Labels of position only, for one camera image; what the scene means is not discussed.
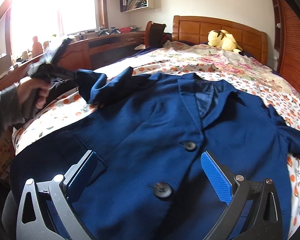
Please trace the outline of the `person's left hand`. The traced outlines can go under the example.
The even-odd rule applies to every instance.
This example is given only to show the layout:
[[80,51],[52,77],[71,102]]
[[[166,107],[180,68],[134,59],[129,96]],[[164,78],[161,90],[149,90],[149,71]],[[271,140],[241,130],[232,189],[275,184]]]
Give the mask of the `person's left hand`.
[[46,99],[49,95],[51,84],[41,79],[33,79],[30,77],[24,77],[20,80],[17,88],[17,97],[19,105],[22,106],[33,90],[39,90],[39,98],[36,101],[36,107],[42,109],[46,103]]

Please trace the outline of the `grey left sleeve forearm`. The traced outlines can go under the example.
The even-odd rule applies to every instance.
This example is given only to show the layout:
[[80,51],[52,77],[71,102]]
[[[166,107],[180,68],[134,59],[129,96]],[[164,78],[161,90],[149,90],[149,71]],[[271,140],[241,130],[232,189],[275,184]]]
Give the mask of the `grey left sleeve forearm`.
[[0,137],[9,126],[24,122],[17,89],[18,84],[13,84],[4,90],[0,90]]

